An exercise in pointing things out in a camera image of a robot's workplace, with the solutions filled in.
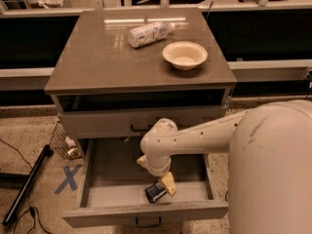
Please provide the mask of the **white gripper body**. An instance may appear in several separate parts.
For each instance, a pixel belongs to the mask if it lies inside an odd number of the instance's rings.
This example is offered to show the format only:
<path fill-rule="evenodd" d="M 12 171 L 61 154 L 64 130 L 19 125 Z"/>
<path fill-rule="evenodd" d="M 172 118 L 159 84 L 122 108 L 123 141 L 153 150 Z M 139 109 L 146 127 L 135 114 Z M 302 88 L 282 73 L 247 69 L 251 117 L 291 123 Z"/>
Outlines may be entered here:
<path fill-rule="evenodd" d="M 153 176 L 163 176 L 171 168 L 171 157 L 143 156 L 143 166 Z"/>

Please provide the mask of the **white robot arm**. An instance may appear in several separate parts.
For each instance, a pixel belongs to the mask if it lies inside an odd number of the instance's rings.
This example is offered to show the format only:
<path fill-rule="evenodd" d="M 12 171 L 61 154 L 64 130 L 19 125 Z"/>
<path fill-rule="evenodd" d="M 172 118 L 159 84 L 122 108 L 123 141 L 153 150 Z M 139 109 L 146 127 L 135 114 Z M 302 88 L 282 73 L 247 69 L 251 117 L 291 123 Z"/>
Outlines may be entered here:
<path fill-rule="evenodd" d="M 230 234 L 312 234 L 312 102 L 277 101 L 179 130 L 159 120 L 137 162 L 176 192 L 171 157 L 229 153 Z"/>

